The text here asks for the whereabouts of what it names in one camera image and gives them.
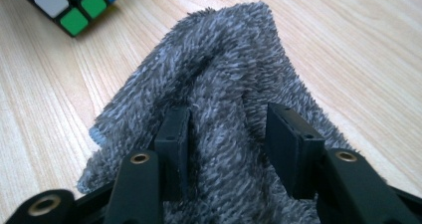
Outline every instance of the wooden table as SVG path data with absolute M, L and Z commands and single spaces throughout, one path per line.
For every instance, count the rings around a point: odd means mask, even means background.
M 189 12 L 259 0 L 117 0 L 72 39 L 24 0 L 0 0 L 0 221 L 75 185 L 88 128 Z M 388 183 L 422 196 L 422 0 L 262 0 L 297 72 Z

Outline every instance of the screw hole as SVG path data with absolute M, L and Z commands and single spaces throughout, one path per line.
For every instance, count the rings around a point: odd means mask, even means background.
M 28 214 L 31 216 L 41 216 L 49 213 L 59 206 L 62 199 L 56 194 L 41 197 L 28 209 Z
M 357 161 L 357 157 L 350 152 L 346 151 L 338 151 L 335 153 L 335 156 L 337 156 L 339 159 L 343 161 L 349 161 L 349 162 L 355 162 Z
M 130 161 L 133 164 L 145 163 L 149 160 L 149 155 L 146 153 L 138 153 L 131 157 Z

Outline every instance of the gray fuzzy cloth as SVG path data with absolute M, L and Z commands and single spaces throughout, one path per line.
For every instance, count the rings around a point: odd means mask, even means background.
M 264 153 L 268 102 L 300 113 L 327 148 L 350 148 L 295 73 L 266 4 L 190 14 L 97 117 L 90 134 L 101 149 L 78 188 L 89 193 L 114 180 L 125 155 L 148 147 L 167 110 L 188 105 L 188 197 L 164 203 L 166 223 L 318 223 L 316 203 L 289 198 Z

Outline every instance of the light wood surface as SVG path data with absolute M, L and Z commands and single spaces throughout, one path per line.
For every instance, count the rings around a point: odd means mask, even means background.
M 75 188 L 88 128 L 189 12 L 259 0 L 117 0 L 71 39 L 24 0 L 0 0 L 0 222 Z M 389 184 L 422 196 L 422 0 L 262 0 L 297 72 Z

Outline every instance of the rubik's cube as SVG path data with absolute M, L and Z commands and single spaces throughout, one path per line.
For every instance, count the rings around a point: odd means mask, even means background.
M 114 0 L 28 0 L 70 36 L 80 34 Z

